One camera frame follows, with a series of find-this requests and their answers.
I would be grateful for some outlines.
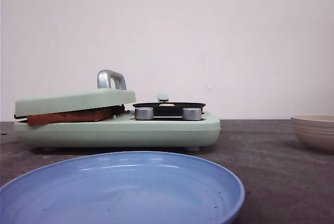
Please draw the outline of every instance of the ceramic bowl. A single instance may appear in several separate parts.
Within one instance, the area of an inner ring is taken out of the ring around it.
[[[301,142],[334,152],[334,115],[299,115],[291,117],[291,121]]]

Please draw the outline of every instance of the silver knob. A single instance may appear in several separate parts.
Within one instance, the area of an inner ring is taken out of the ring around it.
[[[185,121],[200,121],[202,119],[202,111],[200,108],[184,108],[182,119]]]
[[[135,119],[138,121],[153,120],[153,108],[136,108]]]

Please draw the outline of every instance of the table surface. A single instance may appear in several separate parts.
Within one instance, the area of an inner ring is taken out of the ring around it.
[[[44,151],[16,140],[1,123],[1,185],[57,161],[115,151],[158,150],[218,163],[243,182],[246,198],[235,223],[334,223],[334,155],[305,147],[290,120],[223,120],[216,143],[183,148],[58,148]]]

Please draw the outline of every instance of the bread slice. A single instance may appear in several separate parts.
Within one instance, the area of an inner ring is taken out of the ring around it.
[[[125,108],[123,105],[115,105],[106,108],[94,108],[62,113],[33,114],[27,116],[27,123],[28,125],[38,125],[61,122],[93,122],[105,120],[113,115],[118,115],[124,112]]]

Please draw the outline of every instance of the toy kitchen set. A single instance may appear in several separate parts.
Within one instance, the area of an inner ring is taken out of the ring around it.
[[[14,123],[17,138],[32,147],[184,147],[198,151],[213,144],[220,121],[203,110],[205,104],[136,101],[122,74],[102,70],[98,88],[64,95],[16,101]]]

